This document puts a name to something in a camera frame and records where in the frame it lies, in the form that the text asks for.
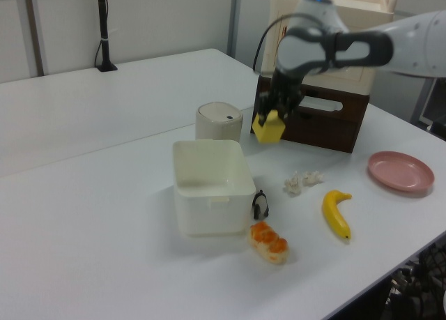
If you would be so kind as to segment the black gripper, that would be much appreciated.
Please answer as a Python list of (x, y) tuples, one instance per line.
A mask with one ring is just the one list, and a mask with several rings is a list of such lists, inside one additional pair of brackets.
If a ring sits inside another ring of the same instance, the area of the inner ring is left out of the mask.
[(277, 111), (282, 121), (286, 121), (294, 113), (303, 99), (300, 92), (303, 78), (301, 75), (291, 77), (278, 70), (273, 73), (269, 89), (259, 94), (259, 107), (256, 114), (256, 123), (259, 126), (264, 126), (272, 110)]

